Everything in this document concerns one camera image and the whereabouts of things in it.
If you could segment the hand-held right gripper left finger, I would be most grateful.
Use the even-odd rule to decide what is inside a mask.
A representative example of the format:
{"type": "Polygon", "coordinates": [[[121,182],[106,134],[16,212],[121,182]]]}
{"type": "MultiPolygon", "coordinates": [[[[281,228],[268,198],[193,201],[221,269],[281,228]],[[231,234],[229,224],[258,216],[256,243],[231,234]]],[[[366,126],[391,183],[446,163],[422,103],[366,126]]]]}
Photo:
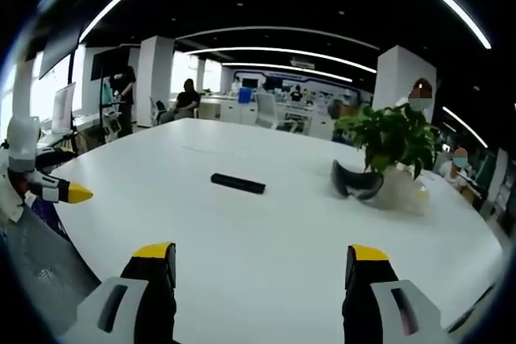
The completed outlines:
{"type": "Polygon", "coordinates": [[[176,245],[135,252],[120,276],[97,286],[77,307],[62,343],[174,343],[176,245]]]}

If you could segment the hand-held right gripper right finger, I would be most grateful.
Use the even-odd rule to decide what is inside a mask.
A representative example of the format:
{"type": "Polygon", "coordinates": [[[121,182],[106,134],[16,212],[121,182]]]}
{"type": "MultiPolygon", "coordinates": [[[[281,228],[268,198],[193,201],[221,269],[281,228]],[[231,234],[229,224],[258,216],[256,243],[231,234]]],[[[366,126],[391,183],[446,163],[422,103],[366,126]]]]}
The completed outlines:
{"type": "Polygon", "coordinates": [[[400,280],[382,251],[347,248],[342,304],[346,343],[451,343],[436,305],[411,281],[400,280]]]}

